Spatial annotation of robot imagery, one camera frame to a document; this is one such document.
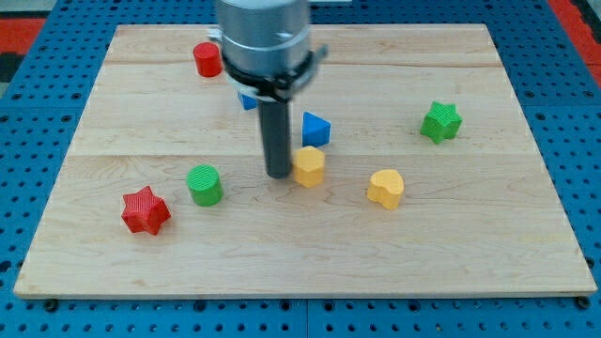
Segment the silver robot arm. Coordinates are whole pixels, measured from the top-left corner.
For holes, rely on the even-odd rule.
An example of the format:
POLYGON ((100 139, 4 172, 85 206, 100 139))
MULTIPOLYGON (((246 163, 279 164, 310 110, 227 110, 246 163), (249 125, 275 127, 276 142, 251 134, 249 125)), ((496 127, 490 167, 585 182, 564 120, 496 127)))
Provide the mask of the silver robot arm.
POLYGON ((223 60, 253 75, 278 75, 310 53, 307 0, 216 0, 223 60))

